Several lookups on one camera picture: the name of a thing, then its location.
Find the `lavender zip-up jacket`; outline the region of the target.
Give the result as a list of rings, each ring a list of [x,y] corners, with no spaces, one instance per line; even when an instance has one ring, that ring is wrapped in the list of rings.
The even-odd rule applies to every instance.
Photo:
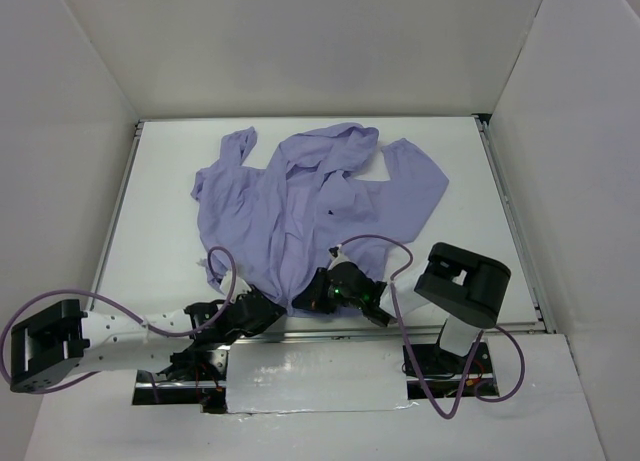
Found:
[[[256,130],[224,136],[191,191],[202,244],[229,250],[239,276],[296,317],[304,313],[294,298],[341,241],[365,275],[381,279],[390,242],[417,238],[449,180],[410,141],[378,139],[376,128],[357,123],[299,133],[257,169],[245,163]]]

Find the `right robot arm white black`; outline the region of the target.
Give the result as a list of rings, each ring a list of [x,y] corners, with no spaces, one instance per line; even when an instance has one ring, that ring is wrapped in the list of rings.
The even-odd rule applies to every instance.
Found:
[[[310,285],[293,301],[295,309],[334,314],[340,308],[359,311],[377,326],[400,324],[404,317],[431,303],[448,314],[422,368],[429,376],[460,373],[479,334],[496,327],[510,269],[492,258],[436,243],[427,260],[413,269],[399,268],[387,282],[367,277],[342,251],[329,249],[332,261],[319,268]]]

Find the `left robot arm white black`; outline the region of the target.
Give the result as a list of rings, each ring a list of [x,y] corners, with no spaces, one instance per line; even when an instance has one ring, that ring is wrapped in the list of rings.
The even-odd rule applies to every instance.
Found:
[[[140,370],[182,380],[214,350],[263,333],[286,313],[257,288],[231,303],[191,304],[147,317],[85,311],[63,299],[5,330],[12,391],[44,393],[84,373]]]

